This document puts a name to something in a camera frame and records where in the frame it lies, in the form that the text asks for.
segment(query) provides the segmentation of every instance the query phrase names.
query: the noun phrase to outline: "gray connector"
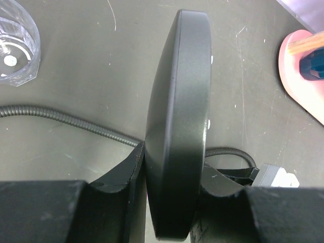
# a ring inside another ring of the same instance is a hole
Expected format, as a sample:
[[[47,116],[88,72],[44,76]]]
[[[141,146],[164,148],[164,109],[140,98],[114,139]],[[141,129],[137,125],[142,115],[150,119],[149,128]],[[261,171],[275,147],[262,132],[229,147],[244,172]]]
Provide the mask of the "gray connector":
[[[264,164],[252,186],[299,187],[299,181],[294,174],[287,173],[282,167]]]

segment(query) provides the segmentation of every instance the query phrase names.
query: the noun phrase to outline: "clear plastic cup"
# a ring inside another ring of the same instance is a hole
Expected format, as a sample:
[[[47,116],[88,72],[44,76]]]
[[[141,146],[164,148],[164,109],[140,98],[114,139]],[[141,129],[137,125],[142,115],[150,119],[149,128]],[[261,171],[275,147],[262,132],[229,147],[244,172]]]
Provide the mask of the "clear plastic cup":
[[[0,0],[0,84],[20,86],[36,77],[41,40],[28,12],[13,0]]]

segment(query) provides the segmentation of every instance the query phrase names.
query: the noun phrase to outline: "desk surface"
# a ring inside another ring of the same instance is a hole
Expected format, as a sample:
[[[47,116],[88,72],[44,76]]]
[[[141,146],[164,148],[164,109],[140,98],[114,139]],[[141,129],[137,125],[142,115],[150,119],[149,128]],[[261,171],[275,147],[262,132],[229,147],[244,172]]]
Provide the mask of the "desk surface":
[[[234,146],[322,186],[324,128],[283,90],[280,42],[303,28],[274,0],[18,0],[42,42],[36,79],[0,104],[54,107],[144,139],[155,71],[178,9],[208,13],[214,63],[207,147]],[[35,117],[0,119],[2,180],[94,180],[131,148]],[[245,166],[221,156],[221,167]]]

